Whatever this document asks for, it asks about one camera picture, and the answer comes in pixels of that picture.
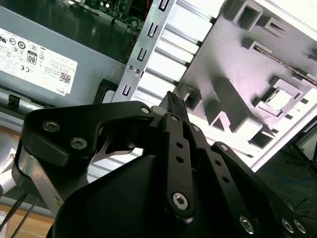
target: black cable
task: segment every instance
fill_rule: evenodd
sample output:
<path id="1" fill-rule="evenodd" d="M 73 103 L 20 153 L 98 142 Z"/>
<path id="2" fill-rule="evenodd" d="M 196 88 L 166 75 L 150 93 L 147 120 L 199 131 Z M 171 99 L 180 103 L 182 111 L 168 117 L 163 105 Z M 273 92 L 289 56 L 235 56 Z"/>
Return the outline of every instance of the black cable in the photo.
<path id="1" fill-rule="evenodd" d="M 19 206 L 21 205 L 21 203 L 24 201 L 24 199 L 26 198 L 28 194 L 26 192 L 24 192 L 18 199 L 17 201 L 14 203 L 14 205 L 11 207 L 10 211 L 8 212 L 7 216 L 5 217 L 5 219 L 3 220 L 3 222 L 0 225 L 0 233 L 3 230 L 4 226 L 6 225 L 6 223 L 11 219 L 11 217 L 14 215 L 14 213 L 16 212 L 16 210 L 18 210 Z"/>
<path id="2" fill-rule="evenodd" d="M 307 198 L 303 199 L 303 201 L 301 201 L 301 202 L 295 207 L 294 213 L 296 213 L 297 208 L 299 208 L 299 206 L 302 205 L 302 204 L 303 204 L 304 202 L 306 202 L 307 200 L 308 200 Z"/>
<path id="3" fill-rule="evenodd" d="M 39 200 L 37 199 L 33 205 L 31 206 L 31 208 L 27 211 L 27 213 L 25 214 L 25 216 L 23 217 L 22 221 L 20 222 L 20 224 L 18 225 L 18 227 L 15 229 L 14 233 L 12 234 L 11 238 L 15 238 L 15 236 L 18 234 L 18 232 L 20 231 L 21 227 L 23 226 L 25 220 L 28 218 L 30 212 L 32 211 L 32 209 L 34 208 L 34 206 L 36 205 L 36 203 Z"/>
<path id="4" fill-rule="evenodd" d="M 307 211 L 307 210 L 313 210 L 316 209 L 317 207 L 309 207 L 309 208 L 303 208 L 303 209 L 299 209 L 298 211 Z"/>

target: metal frame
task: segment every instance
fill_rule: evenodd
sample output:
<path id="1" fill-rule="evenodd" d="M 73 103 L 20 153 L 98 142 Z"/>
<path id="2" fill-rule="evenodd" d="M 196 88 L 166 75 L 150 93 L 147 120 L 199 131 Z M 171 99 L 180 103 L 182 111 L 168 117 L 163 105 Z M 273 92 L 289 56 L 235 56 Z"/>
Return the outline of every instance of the metal frame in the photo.
<path id="1" fill-rule="evenodd" d="M 141 75 L 165 29 L 176 0 L 154 0 L 113 102 L 130 101 L 137 90 Z"/>

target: circuit board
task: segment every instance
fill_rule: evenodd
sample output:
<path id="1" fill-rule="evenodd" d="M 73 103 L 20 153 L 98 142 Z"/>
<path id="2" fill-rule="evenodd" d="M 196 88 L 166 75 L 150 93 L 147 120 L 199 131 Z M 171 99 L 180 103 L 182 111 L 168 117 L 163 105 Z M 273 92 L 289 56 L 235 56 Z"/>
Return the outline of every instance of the circuit board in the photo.
<path id="1" fill-rule="evenodd" d="M 140 31 L 149 9 L 147 3 L 147 0 L 86 0 L 85 5 Z"/>

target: metal rod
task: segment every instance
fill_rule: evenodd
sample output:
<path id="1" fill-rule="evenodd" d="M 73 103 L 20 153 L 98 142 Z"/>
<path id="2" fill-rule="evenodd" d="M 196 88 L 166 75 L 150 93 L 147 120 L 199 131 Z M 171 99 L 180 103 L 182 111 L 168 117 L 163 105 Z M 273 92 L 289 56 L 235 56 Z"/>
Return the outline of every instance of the metal rod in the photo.
<path id="1" fill-rule="evenodd" d="M 22 221 L 20 222 L 20 224 L 18 225 L 18 227 L 15 229 L 14 233 L 12 234 L 11 238 L 15 238 L 15 236 L 18 234 L 18 232 L 20 231 L 21 227 L 23 226 L 25 220 L 28 218 L 30 212 L 32 211 L 32 209 L 34 208 L 34 206 L 37 204 L 39 200 L 37 199 L 33 205 L 30 207 L 30 209 L 26 212 L 25 216 L 23 217 Z"/>
<path id="2" fill-rule="evenodd" d="M 275 58 L 273 55 L 271 55 L 270 53 L 266 52 L 265 50 L 261 49 L 260 47 L 258 46 L 254 46 L 254 50 L 256 50 L 257 52 L 261 53 L 262 55 L 266 56 L 266 57 L 269 57 L 270 59 L 274 60 L 275 62 L 283 65 L 284 67 L 288 68 L 289 70 L 291 70 L 293 73 L 301 76 L 303 79 L 309 81 L 310 83 L 312 83 L 313 85 L 317 86 L 317 82 L 314 81 L 313 79 L 311 78 L 308 78 L 306 75 L 300 73 L 299 71 L 295 70 L 294 68 L 292 68 L 291 66 L 285 64 L 283 61 Z"/>

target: silver screw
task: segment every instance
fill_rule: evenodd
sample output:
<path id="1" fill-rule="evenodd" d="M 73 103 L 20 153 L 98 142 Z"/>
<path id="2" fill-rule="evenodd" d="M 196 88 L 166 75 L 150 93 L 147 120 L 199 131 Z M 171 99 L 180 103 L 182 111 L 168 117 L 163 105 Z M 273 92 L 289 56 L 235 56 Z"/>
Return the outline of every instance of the silver screw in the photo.
<path id="1" fill-rule="evenodd" d="M 42 127 L 44 130 L 49 131 L 49 132 L 55 132 L 60 129 L 59 124 L 56 121 L 53 120 L 47 120 L 43 122 Z"/>
<path id="2" fill-rule="evenodd" d="M 188 201 L 186 197 L 179 192 L 174 193 L 173 202 L 180 210 L 186 210 L 188 207 Z"/>
<path id="3" fill-rule="evenodd" d="M 171 116 L 171 118 L 172 118 L 174 121 L 179 121 L 176 116 Z"/>
<path id="4" fill-rule="evenodd" d="M 297 227 L 297 229 L 299 229 L 302 233 L 306 233 L 306 230 L 305 230 L 305 228 L 303 227 L 303 225 L 302 224 L 300 224 L 299 223 L 299 221 L 297 221 L 297 220 L 294 220 L 294 223 L 295 223 L 295 226 Z"/>
<path id="5" fill-rule="evenodd" d="M 222 149 L 223 151 L 225 151 L 225 152 L 228 151 L 228 148 L 227 148 L 225 145 L 220 145 L 220 147 L 221 147 L 221 149 Z"/>
<path id="6" fill-rule="evenodd" d="M 149 114 L 150 113 L 150 110 L 145 108 L 145 107 L 141 107 L 141 110 L 146 113 L 146 114 Z"/>
<path id="7" fill-rule="evenodd" d="M 286 230 L 288 230 L 290 233 L 294 233 L 294 229 L 291 226 L 291 224 L 289 224 L 288 221 L 286 221 L 284 218 L 282 219 L 282 224 L 283 226 L 286 228 Z"/>
<path id="8" fill-rule="evenodd" d="M 240 216 L 239 221 L 240 221 L 241 226 L 245 229 L 245 231 L 247 233 L 249 233 L 250 235 L 254 234 L 254 228 L 253 228 L 251 222 L 248 220 L 248 218 L 246 218 L 244 216 Z"/>
<path id="9" fill-rule="evenodd" d="M 195 131 L 197 131 L 197 132 L 200 132 L 199 127 L 198 127 L 198 126 L 196 126 L 196 125 L 193 125 L 193 129 L 194 129 Z"/>
<path id="10" fill-rule="evenodd" d="M 81 137 L 74 137 L 70 140 L 70 145 L 77 150 L 82 150 L 87 147 L 87 141 Z"/>

